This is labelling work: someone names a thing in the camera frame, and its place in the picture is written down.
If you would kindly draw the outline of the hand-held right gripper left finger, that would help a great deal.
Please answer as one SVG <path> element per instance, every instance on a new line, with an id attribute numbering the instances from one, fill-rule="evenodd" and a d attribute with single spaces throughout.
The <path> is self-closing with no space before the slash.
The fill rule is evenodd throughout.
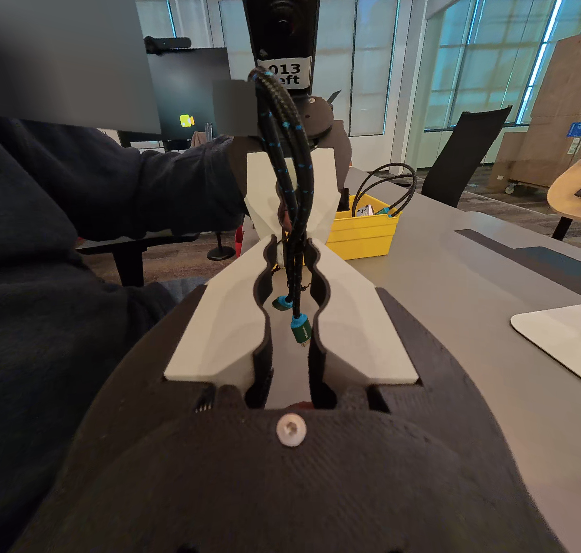
<path id="1" fill-rule="evenodd" d="M 277 238 L 265 237 L 207 282 L 164 371 L 168 381 L 233 386 L 249 408 L 265 407 L 274 369 L 264 304 L 276 260 Z"/>

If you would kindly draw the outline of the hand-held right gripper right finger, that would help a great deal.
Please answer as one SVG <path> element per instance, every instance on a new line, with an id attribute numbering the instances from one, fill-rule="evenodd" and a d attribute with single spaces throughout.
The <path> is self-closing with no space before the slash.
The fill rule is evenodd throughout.
<path id="1" fill-rule="evenodd" d="M 318 306 L 308 353 L 314 408 L 335 408 L 350 388 L 417 384 L 417 370 L 381 298 L 384 290 L 319 239 L 307 240 L 304 260 Z"/>

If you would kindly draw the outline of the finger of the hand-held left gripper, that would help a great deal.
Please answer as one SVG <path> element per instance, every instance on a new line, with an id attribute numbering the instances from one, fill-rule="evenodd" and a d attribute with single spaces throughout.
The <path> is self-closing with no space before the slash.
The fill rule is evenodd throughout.
<path id="1" fill-rule="evenodd" d="M 314 197 L 307 237 L 327 242 L 340 201 L 335 155 L 333 149 L 315 149 L 311 152 L 314 172 Z"/>
<path id="2" fill-rule="evenodd" d="M 280 241 L 286 208 L 270 158 L 265 151 L 248 153 L 246 158 L 245 204 L 254 229 L 259 239 L 274 235 Z"/>

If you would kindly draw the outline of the yellow plastic bin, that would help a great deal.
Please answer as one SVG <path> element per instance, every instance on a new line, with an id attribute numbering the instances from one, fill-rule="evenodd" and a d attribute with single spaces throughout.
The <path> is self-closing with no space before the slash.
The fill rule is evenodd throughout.
<path id="1" fill-rule="evenodd" d="M 400 214 L 381 213 L 389 205 L 363 194 L 357 208 L 371 206 L 371 216 L 351 215 L 351 209 L 336 212 L 326 246 L 344 260 L 387 255 L 396 233 Z"/>

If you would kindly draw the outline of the dark monitor with wooden back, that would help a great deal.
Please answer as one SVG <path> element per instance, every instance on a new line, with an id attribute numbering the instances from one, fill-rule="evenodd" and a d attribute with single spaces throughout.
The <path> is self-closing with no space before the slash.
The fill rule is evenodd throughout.
<path id="1" fill-rule="evenodd" d="M 553 239 L 562 241 L 573 221 L 580 221 L 580 160 L 570 166 L 550 186 L 549 206 L 560 215 Z"/>

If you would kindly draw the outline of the large black television screen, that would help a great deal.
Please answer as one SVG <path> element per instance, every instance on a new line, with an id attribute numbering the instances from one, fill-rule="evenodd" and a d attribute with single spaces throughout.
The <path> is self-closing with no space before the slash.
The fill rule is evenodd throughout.
<path id="1" fill-rule="evenodd" d="M 226 48 L 178 48 L 147 52 L 160 134 L 118 131 L 120 145 L 157 142 L 165 151 L 186 150 L 210 124 L 217 133 L 213 83 L 229 80 Z"/>

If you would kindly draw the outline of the black office chair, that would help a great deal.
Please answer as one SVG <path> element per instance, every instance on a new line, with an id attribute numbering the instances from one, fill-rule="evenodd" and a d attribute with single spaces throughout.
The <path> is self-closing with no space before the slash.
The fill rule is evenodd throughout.
<path id="1" fill-rule="evenodd" d="M 469 180 L 505 125 L 512 105 L 487 112 L 463 112 L 429 169 L 421 194 L 456 208 Z"/>

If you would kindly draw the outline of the brown cardboard box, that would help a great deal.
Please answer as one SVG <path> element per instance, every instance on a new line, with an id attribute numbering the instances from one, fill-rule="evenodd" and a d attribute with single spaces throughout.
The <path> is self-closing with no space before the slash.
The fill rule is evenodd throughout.
<path id="1" fill-rule="evenodd" d="M 580 35 L 557 42 L 526 131 L 504 133 L 487 188 L 549 188 L 580 159 Z"/>

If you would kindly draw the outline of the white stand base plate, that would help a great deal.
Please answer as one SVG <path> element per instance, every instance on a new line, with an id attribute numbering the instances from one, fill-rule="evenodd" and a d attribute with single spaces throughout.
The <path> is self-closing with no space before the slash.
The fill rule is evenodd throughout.
<path id="1" fill-rule="evenodd" d="M 580 377 L 580 304 L 511 317 L 512 328 Z"/>

